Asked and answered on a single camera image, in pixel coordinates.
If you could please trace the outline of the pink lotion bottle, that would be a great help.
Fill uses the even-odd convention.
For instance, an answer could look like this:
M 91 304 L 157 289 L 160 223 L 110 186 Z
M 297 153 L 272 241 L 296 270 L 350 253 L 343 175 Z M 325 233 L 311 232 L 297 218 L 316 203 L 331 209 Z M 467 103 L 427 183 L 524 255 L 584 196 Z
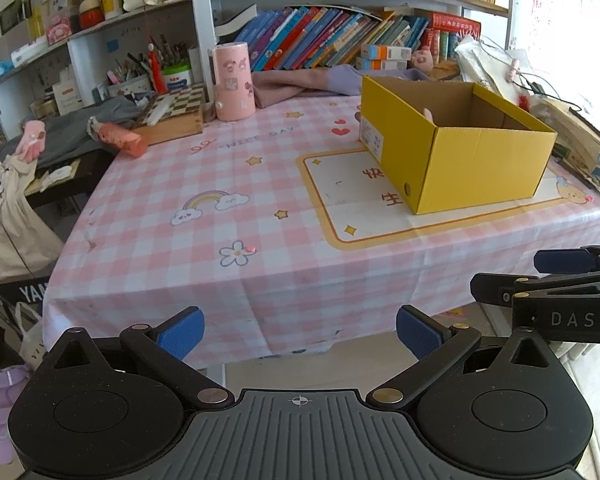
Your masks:
M 146 153 L 148 145 L 138 133 L 112 122 L 100 122 L 95 116 L 88 118 L 87 133 L 97 141 L 117 148 L 134 158 Z

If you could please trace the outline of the pink fluffy glove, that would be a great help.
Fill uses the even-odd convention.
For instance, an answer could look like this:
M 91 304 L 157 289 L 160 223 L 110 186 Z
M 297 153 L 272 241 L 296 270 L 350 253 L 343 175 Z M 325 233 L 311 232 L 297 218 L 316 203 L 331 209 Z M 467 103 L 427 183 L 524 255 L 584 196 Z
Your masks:
M 422 111 L 422 114 L 427 118 L 427 120 L 429 120 L 430 122 L 434 122 L 432 113 L 430 112 L 430 110 L 428 110 L 428 108 L 424 108 L 424 110 Z

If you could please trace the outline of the pink sticker cylinder container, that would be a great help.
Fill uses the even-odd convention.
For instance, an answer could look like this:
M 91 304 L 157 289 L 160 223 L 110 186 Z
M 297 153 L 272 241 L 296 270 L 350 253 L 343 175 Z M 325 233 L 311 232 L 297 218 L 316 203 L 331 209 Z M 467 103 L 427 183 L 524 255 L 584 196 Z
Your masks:
M 220 44 L 211 53 L 214 104 L 221 122 L 238 122 L 256 111 L 248 44 Z

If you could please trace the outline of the pile of papers and books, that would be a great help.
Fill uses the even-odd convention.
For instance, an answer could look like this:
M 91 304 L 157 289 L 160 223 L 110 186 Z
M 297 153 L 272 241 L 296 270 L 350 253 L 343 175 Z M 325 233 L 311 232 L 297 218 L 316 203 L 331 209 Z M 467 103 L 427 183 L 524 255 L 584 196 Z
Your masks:
M 478 82 L 557 132 L 555 156 L 600 192 L 600 118 L 560 98 L 553 87 L 524 69 L 524 57 L 481 39 L 462 40 L 454 60 L 464 81 Z

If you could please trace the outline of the beige tote bag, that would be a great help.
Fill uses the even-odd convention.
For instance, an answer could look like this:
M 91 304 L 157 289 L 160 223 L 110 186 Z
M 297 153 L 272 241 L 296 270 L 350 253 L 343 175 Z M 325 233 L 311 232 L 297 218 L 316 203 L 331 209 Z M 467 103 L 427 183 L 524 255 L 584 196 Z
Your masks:
M 49 268 L 64 248 L 64 242 L 24 196 L 35 169 L 35 162 L 22 162 L 14 155 L 0 162 L 0 281 L 3 282 Z

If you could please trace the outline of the orange blue white carton upper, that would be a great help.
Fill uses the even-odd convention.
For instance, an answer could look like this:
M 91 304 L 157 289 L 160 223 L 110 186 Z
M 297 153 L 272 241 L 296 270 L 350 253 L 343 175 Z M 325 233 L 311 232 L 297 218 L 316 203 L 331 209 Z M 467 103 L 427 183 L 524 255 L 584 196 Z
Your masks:
M 409 61 L 412 49 L 403 46 L 382 46 L 381 44 L 363 44 L 360 57 L 370 61 Z

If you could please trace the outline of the white shelving unit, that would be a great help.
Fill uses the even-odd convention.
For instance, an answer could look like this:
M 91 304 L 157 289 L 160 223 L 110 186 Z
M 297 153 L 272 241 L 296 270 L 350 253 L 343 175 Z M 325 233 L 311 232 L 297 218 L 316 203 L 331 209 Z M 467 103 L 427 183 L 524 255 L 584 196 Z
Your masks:
M 511 6 L 498 6 L 483 0 L 169 0 L 162 6 L 137 9 L 79 32 L 59 44 L 54 44 L 35 58 L 31 58 L 26 64 L 2 77 L 0 79 L 0 119 L 4 133 L 10 138 L 15 136 L 19 130 L 19 123 L 28 114 L 29 103 L 34 100 L 34 94 L 32 84 L 27 81 L 26 70 L 31 68 L 34 63 L 59 48 L 67 48 L 83 103 L 92 105 L 94 103 L 92 90 L 102 81 L 100 75 L 108 66 L 109 52 L 106 33 L 122 28 L 126 22 L 137 21 L 140 26 L 138 36 L 144 38 L 150 34 L 151 14 L 166 12 L 179 4 L 189 6 L 186 14 L 192 22 L 189 29 L 196 32 L 197 46 L 200 47 L 202 78 L 204 78 L 207 92 L 212 94 L 212 69 L 208 54 L 210 49 L 218 43 L 219 37 L 214 25 L 219 18 L 227 18 L 253 3 L 259 9 L 267 6 L 269 8 L 283 6 L 284 4 L 289 6 L 294 3 L 321 3 L 335 6 L 342 4 L 343 6 L 356 6 L 360 9 L 384 8 L 385 6 L 394 8 L 406 3 L 414 8 L 439 10 L 455 15 L 462 15 L 468 10 L 478 11 L 505 18 L 507 23 L 512 21 Z

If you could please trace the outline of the orange blue white carton lower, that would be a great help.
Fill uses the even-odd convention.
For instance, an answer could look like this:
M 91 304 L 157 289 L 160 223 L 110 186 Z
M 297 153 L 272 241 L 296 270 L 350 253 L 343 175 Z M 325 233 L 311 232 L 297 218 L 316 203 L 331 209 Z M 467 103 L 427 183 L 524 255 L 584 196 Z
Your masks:
M 407 70 L 408 62 L 405 60 L 369 60 L 357 58 L 355 67 L 358 70 Z

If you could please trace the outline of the small pink glove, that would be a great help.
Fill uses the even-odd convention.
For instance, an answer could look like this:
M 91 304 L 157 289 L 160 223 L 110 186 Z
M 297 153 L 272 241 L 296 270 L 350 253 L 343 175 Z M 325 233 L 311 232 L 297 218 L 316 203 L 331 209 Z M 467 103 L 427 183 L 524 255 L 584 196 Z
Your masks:
M 14 155 L 20 160 L 30 164 L 37 160 L 45 150 L 46 130 L 44 122 L 30 120 L 23 127 L 23 134 Z

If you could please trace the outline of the orange blue white carton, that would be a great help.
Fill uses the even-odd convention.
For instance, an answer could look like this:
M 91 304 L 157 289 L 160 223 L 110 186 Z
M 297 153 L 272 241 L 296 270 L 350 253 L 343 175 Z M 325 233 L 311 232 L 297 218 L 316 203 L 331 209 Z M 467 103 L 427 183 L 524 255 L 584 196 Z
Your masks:
M 369 60 L 357 58 L 355 67 L 358 70 L 407 70 L 408 62 L 405 60 Z
M 360 57 L 370 61 L 409 61 L 412 49 L 403 46 L 382 46 L 381 44 L 363 44 Z

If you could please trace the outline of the pink pig plush toy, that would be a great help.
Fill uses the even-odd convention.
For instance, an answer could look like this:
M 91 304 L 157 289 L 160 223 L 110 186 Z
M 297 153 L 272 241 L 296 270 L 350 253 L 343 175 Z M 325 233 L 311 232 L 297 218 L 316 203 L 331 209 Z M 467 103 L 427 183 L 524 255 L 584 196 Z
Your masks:
M 434 58 L 427 46 L 413 52 L 411 66 L 427 75 L 432 72 L 434 69 Z

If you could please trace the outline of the pink purple fleece garment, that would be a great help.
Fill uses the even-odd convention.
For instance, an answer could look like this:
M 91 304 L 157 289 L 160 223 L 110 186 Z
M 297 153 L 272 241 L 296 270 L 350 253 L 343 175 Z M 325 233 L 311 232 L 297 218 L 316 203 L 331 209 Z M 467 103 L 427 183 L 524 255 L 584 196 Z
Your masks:
M 333 68 L 253 72 L 251 79 L 257 107 L 267 108 L 296 96 L 359 96 L 365 76 L 394 77 L 414 81 L 429 80 L 429 77 L 418 68 L 357 70 L 349 64 Z

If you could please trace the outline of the grey cloth on side table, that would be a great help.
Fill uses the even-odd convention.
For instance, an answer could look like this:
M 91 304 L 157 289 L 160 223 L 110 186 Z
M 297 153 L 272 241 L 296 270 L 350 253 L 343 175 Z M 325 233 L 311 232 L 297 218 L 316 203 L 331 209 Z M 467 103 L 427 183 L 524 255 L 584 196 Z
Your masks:
M 117 154 L 116 148 L 92 139 L 87 133 L 88 120 L 95 117 L 99 122 L 112 122 L 124 128 L 131 128 L 141 111 L 125 96 L 116 96 L 98 105 L 49 119 L 45 123 L 46 142 L 44 151 L 38 158 L 38 168 L 71 162 L 91 152 Z

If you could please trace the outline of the row of leaning books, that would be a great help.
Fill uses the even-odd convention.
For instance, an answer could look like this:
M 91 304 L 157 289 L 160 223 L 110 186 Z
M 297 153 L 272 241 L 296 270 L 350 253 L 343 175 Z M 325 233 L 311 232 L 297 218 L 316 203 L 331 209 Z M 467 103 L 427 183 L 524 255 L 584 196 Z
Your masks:
M 355 66 L 363 44 L 430 49 L 434 64 L 452 58 L 466 37 L 478 39 L 481 24 L 439 11 L 402 6 L 381 14 L 352 6 L 284 6 L 264 10 L 239 29 L 255 72 Z

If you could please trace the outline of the red tassel ornament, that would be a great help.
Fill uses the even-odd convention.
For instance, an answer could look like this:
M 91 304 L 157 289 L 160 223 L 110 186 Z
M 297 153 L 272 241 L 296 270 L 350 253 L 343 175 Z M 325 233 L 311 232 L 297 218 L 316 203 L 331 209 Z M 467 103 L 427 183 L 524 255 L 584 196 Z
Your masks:
M 148 44 L 148 60 L 151 69 L 151 77 L 154 82 L 155 90 L 159 94 L 163 94 L 168 92 L 166 88 L 166 84 L 163 81 L 162 73 L 161 73 L 161 64 L 159 60 L 159 55 L 157 50 L 153 44 Z

